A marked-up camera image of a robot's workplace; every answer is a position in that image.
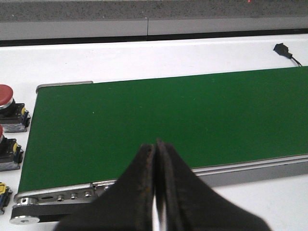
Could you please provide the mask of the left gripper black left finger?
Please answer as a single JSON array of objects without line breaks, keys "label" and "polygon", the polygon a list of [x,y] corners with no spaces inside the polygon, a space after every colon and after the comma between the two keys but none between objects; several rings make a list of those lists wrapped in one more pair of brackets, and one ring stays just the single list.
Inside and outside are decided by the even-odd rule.
[{"label": "left gripper black left finger", "polygon": [[155,146],[143,144],[105,193],[62,219],[57,231],[151,231]]}]

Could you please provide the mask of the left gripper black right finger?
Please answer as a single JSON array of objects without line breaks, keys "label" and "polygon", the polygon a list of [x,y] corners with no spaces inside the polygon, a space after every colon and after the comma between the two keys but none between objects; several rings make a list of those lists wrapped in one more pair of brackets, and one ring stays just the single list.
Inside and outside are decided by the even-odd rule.
[{"label": "left gripper black right finger", "polygon": [[268,231],[260,217],[236,206],[197,177],[174,146],[156,145],[158,214],[167,231]]}]

